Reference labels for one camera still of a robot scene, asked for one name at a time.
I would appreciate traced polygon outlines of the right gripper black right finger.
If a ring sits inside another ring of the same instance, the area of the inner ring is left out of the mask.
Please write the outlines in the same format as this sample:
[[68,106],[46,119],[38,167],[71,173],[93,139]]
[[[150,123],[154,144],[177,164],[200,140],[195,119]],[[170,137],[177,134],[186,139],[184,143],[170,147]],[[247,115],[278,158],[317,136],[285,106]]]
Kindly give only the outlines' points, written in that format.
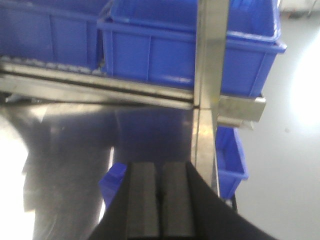
[[268,240],[227,206],[189,162],[169,162],[162,176],[162,239]]

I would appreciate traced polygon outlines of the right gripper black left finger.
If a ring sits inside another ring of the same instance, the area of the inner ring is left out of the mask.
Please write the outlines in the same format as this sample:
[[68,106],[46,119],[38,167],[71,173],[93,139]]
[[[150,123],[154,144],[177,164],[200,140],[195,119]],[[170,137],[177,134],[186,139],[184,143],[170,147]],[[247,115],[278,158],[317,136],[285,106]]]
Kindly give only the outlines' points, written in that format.
[[92,240],[158,240],[156,169],[151,162],[128,165],[120,188],[91,234]]

